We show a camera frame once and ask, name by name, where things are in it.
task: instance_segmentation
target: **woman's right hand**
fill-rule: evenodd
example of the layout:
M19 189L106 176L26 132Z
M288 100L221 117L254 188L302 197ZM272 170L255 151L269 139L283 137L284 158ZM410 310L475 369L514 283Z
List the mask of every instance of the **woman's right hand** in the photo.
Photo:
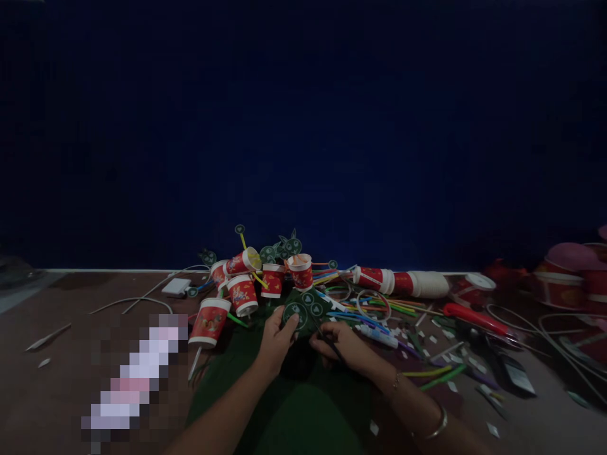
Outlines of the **woman's right hand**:
M321 330L331 337L335 347L352 370L368 376L378 363L382 362L383 359L375 354L345 322L325 322L321 325ZM338 359L331 347L319 338L318 332L310 338L310 345L323 355L322 362L325 367L328 367L331 361Z

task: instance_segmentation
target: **bracelet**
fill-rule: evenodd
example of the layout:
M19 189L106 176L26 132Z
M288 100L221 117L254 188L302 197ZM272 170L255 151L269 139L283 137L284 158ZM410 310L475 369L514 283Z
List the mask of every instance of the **bracelet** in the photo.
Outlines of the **bracelet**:
M443 407L442 404L440 404L438 401L436 401L434 399L434 401L436 402L436 404L438 404L438 406L441 408L441 424L439 425L439 427L436 429L436 431L434 433L432 433L431 435L428 435L424 438L424 440L429 440L429 439L434 439L435 437L437 437L440 433L443 432L443 430L447 427L447 411L445 411L445 408ZM415 433L411 433L412 437L416 437L417 435Z

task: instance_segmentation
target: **dark blue wall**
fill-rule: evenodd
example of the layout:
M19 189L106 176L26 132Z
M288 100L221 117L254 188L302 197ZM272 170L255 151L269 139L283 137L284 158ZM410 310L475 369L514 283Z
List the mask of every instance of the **dark blue wall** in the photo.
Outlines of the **dark blue wall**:
M0 236L36 266L228 257L239 222L341 265L530 265L607 220L602 3L11 8Z

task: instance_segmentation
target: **green fabric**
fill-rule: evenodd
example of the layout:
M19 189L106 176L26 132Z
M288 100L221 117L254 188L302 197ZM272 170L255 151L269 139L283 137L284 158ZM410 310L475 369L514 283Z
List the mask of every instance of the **green fabric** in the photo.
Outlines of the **green fabric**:
M273 308L260 308L269 313ZM237 327L226 352L209 366L192 399L186 426L201 416L252 364L262 331ZM325 371L316 359L305 382L280 375L261 397L237 454L362 453L359 435L369 431L368 381L336 365Z

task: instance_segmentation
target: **paper scrap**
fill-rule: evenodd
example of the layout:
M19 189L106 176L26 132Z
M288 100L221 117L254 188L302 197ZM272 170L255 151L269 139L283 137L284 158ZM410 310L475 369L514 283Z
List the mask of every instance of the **paper scrap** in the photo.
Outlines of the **paper scrap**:
M371 433L373 433L373 436L377 436L377 433L379 433L379 427L377 426L377 423L375 423L374 421L371 420L371 424L369 425L369 430L371 430Z
M489 422L487 422L487 428L489 429L489 433L494 435L497 439L500 438L500 433L498 432L498 429L491 425Z

